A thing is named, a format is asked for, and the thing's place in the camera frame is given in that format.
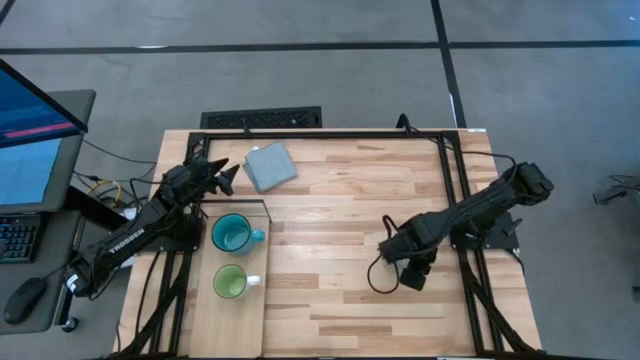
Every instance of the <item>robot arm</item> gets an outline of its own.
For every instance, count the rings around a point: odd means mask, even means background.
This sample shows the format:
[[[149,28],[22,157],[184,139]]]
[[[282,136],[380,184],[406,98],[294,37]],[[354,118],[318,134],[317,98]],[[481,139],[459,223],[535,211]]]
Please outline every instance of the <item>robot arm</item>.
[[[438,245],[449,234],[480,243],[495,220],[513,206],[546,200],[553,184],[535,164],[521,163],[505,171],[489,187],[440,212],[419,214],[402,224],[391,238],[378,244],[389,263],[410,259],[400,282],[422,290],[425,275],[436,259]]]
[[[207,192],[217,193],[218,187],[224,194],[232,195],[231,183],[239,165],[216,176],[227,162],[228,159],[222,159],[210,163],[197,157],[165,173],[158,190],[134,219],[71,263],[64,273],[69,290],[78,297],[95,294],[124,261],[184,223],[186,206],[198,203]]]

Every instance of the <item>gray carpet floor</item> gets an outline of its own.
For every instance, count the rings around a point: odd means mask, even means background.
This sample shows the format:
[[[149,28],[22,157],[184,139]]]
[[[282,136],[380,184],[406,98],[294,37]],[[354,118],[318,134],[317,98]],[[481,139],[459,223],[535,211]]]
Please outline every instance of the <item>gray carpet floor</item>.
[[[640,39],[632,0],[441,3],[450,41]],[[430,3],[419,0],[17,0],[0,26],[0,48],[435,40]],[[591,193],[609,174],[640,173],[640,48],[452,57],[468,127],[486,128],[494,151],[537,163],[556,184],[546,203],[514,211],[544,347],[636,359],[638,210],[626,199],[595,206]],[[155,159],[163,131],[195,128],[203,111],[319,105],[325,127],[389,127],[401,112],[417,127],[454,126],[436,49],[3,59],[46,91],[95,89],[87,139],[139,159]],[[76,170],[127,178],[147,168],[83,147]],[[0,359],[107,354],[127,280],[122,272],[98,301],[75,301],[82,324],[71,334],[0,337]]]

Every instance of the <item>wooden tabletop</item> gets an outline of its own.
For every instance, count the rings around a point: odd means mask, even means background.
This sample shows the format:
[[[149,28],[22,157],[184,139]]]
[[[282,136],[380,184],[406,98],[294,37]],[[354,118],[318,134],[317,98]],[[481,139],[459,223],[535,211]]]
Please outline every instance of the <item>wooden tabletop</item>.
[[[156,180],[182,163],[189,132],[165,132]],[[460,138],[463,150],[491,151],[485,132],[460,130]],[[211,143],[209,160],[228,157],[229,164],[243,164],[252,147],[263,147],[273,141],[215,140]],[[390,215],[399,225],[415,214],[447,207],[436,145],[424,139],[281,141],[295,162],[298,178],[258,195],[241,169],[233,184],[234,199],[264,199],[273,219],[263,354],[473,354],[457,256],[448,243],[440,246],[421,292],[401,285],[396,292],[381,295],[371,290],[366,279],[367,268],[378,255],[377,244],[386,239],[381,222],[383,215]],[[469,154],[464,158],[472,192],[486,187],[498,176],[493,158]],[[453,177],[457,179],[452,152],[449,159]],[[460,200],[458,185],[456,183],[456,192]],[[237,212],[239,206],[216,205],[207,211]],[[209,234],[204,234],[205,241],[209,241],[208,237]],[[194,254],[191,266],[180,355],[190,353],[201,253]],[[485,255],[498,308],[526,342],[539,347],[519,264],[501,250],[487,250]],[[142,285],[152,257],[138,256],[132,269],[120,319],[123,346],[133,336]],[[174,274],[179,264],[177,261]],[[163,265],[164,255],[161,255],[151,276],[142,323],[157,303]],[[393,267],[380,261],[372,270],[372,280],[380,289],[391,288],[395,283]],[[485,347],[490,349],[490,333],[480,305],[479,313]],[[172,314],[172,310],[167,314],[160,349],[168,346]],[[215,321],[215,314],[211,314],[211,321]]]

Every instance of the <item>teal mug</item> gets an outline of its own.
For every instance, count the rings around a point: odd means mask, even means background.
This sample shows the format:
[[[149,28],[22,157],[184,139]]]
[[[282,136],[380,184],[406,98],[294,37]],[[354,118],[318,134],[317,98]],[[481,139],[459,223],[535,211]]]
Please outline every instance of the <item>teal mug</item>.
[[[245,256],[254,244],[264,241],[264,231],[251,230],[249,220],[240,214],[227,214],[213,225],[211,240],[230,255]]]

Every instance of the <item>gray towel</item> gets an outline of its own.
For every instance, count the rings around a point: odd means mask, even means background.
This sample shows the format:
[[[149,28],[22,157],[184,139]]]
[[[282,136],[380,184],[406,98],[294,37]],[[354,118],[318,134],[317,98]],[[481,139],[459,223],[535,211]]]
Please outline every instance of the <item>gray towel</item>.
[[[269,191],[298,176],[296,167],[281,142],[253,150],[245,159],[247,162],[243,165],[244,171],[258,193]]]

